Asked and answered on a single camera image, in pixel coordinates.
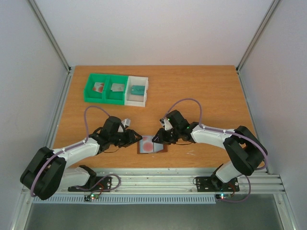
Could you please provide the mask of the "white card red circles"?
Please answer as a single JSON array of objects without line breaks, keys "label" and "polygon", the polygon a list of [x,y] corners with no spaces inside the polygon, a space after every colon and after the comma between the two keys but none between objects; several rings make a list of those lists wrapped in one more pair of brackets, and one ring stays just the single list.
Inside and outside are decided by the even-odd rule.
[{"label": "white card red circles", "polygon": [[104,82],[95,82],[92,90],[94,92],[102,93],[105,83]]},{"label": "white card red circles", "polygon": [[143,136],[140,141],[140,153],[152,153],[154,151],[154,144],[152,136]]}]

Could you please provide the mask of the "brown leather card holder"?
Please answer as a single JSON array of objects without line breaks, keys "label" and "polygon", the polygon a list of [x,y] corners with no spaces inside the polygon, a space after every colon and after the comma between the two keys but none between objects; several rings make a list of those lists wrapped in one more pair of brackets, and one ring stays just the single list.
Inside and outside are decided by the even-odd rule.
[{"label": "brown leather card holder", "polygon": [[[137,153],[138,154],[145,154],[145,153],[140,153],[140,142],[138,142],[137,144],[138,144]],[[152,153],[167,152],[167,145],[163,145],[163,144],[159,144],[159,143],[153,143],[153,145],[154,145],[154,151]]]}]

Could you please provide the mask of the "teal credit card with chip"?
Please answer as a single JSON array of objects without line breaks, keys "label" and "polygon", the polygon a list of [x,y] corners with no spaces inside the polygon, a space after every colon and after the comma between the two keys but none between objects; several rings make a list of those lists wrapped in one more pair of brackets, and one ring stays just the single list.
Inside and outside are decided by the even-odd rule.
[{"label": "teal credit card with chip", "polygon": [[132,85],[131,94],[144,96],[145,86],[144,85]]}]

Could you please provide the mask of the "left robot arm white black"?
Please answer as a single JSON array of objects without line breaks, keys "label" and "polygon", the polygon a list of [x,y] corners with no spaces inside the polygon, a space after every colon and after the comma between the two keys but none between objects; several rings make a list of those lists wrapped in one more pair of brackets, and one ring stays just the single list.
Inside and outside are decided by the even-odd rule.
[{"label": "left robot arm white black", "polygon": [[32,197],[41,200],[50,198],[63,188],[76,187],[78,191],[99,188],[94,170],[85,165],[75,169],[70,166],[103,153],[110,146],[126,148],[142,140],[142,136],[129,129],[129,125],[129,119],[121,121],[110,116],[102,127],[80,142],[61,149],[40,148],[22,173],[20,182],[30,190]]}]

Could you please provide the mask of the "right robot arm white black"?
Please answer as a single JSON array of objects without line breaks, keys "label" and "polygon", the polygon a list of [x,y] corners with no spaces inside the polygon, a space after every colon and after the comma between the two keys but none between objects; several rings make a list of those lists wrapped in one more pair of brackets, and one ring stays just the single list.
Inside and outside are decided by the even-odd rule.
[{"label": "right robot arm white black", "polygon": [[230,161],[219,166],[210,176],[209,186],[214,191],[221,191],[240,175],[252,175],[262,162],[267,162],[267,150],[245,126],[220,129],[198,122],[189,123],[177,110],[168,113],[160,123],[163,127],[153,137],[154,143],[171,145],[181,139],[216,146],[227,152]]}]

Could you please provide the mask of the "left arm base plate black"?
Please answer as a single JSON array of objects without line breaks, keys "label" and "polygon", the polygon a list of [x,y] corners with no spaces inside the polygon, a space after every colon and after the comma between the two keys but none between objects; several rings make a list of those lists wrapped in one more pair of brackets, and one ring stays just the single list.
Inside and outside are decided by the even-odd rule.
[{"label": "left arm base plate black", "polygon": [[96,177],[95,179],[89,179],[85,185],[71,186],[68,188],[69,192],[92,192],[100,191],[101,189],[107,190],[111,188],[112,178],[108,176],[104,179],[103,177]]}]

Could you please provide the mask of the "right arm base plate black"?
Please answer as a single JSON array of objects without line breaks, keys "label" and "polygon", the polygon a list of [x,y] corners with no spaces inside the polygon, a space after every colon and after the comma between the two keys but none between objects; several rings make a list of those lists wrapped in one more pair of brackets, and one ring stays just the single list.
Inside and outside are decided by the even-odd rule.
[{"label": "right arm base plate black", "polygon": [[239,184],[237,178],[231,179],[227,183],[210,176],[198,176],[193,179],[198,192],[239,192]]}]

